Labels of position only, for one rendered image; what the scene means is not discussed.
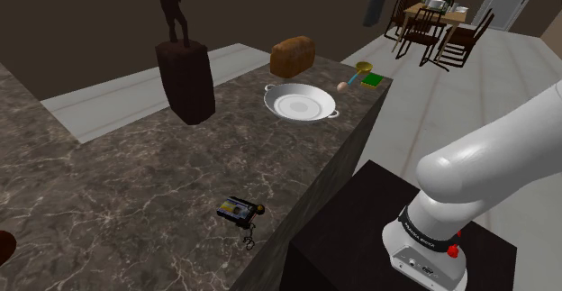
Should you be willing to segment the dark wooden chair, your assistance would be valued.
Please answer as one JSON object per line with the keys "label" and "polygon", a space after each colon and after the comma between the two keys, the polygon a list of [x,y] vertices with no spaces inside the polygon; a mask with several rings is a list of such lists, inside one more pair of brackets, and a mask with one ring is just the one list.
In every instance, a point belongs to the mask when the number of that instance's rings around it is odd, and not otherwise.
{"label": "dark wooden chair", "polygon": [[493,19],[493,9],[490,8],[475,29],[457,27],[455,31],[452,31],[452,28],[448,28],[444,39],[439,44],[439,51],[434,61],[456,68],[463,68],[472,49]]}
{"label": "dark wooden chair", "polygon": [[[384,36],[388,39],[396,41],[399,37],[399,31],[403,26],[403,21],[405,17],[404,10],[406,9],[407,0],[396,0],[394,4],[394,9],[390,17],[390,21],[386,26]],[[387,33],[391,29],[391,26],[395,26],[394,37],[389,36]]]}
{"label": "dark wooden chair", "polygon": [[397,51],[396,59],[403,57],[413,43],[426,47],[419,66],[422,67],[431,61],[431,54],[440,41],[445,24],[441,23],[442,13],[436,10],[421,8],[412,18],[412,23],[407,23],[401,35],[400,49]]}

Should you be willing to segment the wooden dining table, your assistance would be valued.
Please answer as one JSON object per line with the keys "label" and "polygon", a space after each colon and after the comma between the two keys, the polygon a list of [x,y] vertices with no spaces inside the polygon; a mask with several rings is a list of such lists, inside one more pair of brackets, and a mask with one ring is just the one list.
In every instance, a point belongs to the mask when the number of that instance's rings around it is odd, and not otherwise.
{"label": "wooden dining table", "polygon": [[464,23],[466,21],[467,10],[458,11],[457,9],[453,10],[450,7],[446,7],[447,4],[451,4],[452,0],[448,0],[448,1],[435,0],[435,1],[437,3],[440,3],[440,7],[435,7],[435,8],[428,7],[424,2],[420,2],[420,3],[417,3],[417,4],[409,6],[409,7],[406,6],[406,9],[404,10],[405,17],[404,17],[404,21],[403,21],[403,26],[402,26],[401,30],[399,31],[399,37],[395,41],[393,51],[396,49],[397,45],[401,42],[401,35],[403,34],[403,29],[406,27],[406,24],[412,23],[412,18],[417,14],[418,10],[421,9],[421,8],[431,9],[431,10],[436,10],[438,12],[441,12],[442,16],[441,16],[440,22],[444,23],[445,26],[450,25],[452,27],[453,31],[455,31],[455,29],[461,23]]}

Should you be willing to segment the green sponge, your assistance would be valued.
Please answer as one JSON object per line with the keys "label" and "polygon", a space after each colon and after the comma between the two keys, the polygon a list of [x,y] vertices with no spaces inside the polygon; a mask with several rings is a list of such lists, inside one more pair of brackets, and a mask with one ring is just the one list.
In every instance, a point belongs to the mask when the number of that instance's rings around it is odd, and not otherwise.
{"label": "green sponge", "polygon": [[374,89],[376,88],[382,81],[384,77],[378,74],[369,73],[361,82],[360,85],[366,88]]}

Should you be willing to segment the brown bread loaf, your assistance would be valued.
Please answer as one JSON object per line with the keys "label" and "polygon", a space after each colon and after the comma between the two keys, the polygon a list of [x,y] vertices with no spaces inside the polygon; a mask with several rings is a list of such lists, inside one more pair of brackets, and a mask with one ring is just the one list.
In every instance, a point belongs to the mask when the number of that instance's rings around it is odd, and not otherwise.
{"label": "brown bread loaf", "polygon": [[297,36],[274,45],[270,54],[270,72],[292,78],[310,68],[315,59],[315,44],[306,36]]}

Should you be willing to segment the dark figure statue on block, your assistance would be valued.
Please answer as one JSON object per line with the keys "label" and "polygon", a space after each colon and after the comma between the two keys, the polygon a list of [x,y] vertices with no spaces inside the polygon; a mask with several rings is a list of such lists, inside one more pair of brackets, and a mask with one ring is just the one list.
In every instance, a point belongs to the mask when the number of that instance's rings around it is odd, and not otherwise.
{"label": "dark figure statue on block", "polygon": [[208,49],[190,41],[181,0],[159,0],[168,26],[168,41],[155,47],[159,73],[170,108],[188,125],[215,113]]}

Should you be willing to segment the dark robot stand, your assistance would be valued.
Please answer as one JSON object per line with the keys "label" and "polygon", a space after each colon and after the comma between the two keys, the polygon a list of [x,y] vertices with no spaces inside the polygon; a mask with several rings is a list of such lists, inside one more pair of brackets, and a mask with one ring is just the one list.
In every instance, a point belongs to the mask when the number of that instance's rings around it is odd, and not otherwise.
{"label": "dark robot stand", "polygon": [[[382,241],[418,191],[368,161],[290,240],[279,291],[429,291],[392,267]],[[466,291],[514,291],[515,246],[477,223],[460,246]]]}

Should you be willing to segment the dark red round object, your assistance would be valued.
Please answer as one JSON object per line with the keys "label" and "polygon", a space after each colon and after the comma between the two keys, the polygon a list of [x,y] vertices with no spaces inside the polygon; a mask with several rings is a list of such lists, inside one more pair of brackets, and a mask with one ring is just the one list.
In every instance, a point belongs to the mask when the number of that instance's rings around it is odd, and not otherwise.
{"label": "dark red round object", "polygon": [[0,231],[0,267],[9,260],[15,252],[17,240],[6,231]]}

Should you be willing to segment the white two-handled pan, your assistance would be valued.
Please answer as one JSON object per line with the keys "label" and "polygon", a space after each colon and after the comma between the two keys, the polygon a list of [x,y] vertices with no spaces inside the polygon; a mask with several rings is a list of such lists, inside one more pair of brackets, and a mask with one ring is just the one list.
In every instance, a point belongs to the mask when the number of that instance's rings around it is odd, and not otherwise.
{"label": "white two-handled pan", "polygon": [[340,116],[334,98],[324,90],[306,84],[268,84],[264,104],[275,116],[294,123],[315,123]]}

